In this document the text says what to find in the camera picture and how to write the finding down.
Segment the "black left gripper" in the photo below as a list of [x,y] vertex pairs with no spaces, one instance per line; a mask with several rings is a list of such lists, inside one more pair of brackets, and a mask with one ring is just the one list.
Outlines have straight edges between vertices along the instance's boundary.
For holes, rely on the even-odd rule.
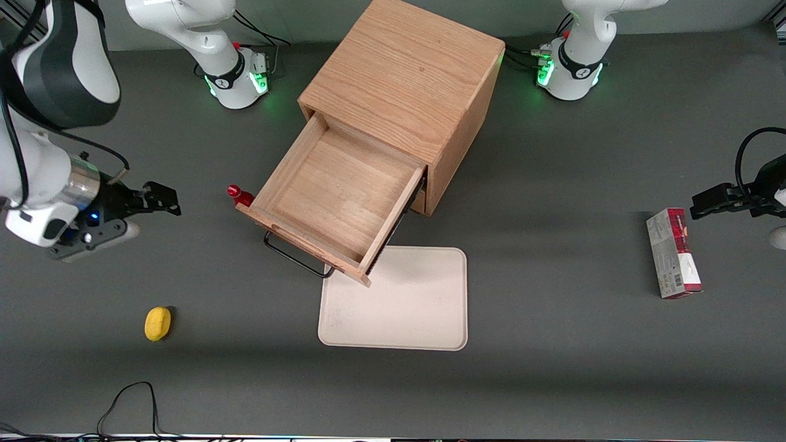
[[763,165],[755,179],[745,185],[750,203],[738,185],[718,184],[691,198],[691,218],[698,220],[708,215],[749,210],[753,218],[773,215],[785,218],[784,207],[785,155]]

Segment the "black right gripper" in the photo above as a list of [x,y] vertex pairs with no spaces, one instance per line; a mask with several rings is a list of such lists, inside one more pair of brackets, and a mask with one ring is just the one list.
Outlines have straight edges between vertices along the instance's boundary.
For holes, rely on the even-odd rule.
[[91,203],[91,226],[137,214],[167,212],[175,216],[182,215],[174,188],[148,181],[144,184],[143,197],[140,191],[128,188],[123,182],[110,184],[109,179],[100,178],[98,195]]

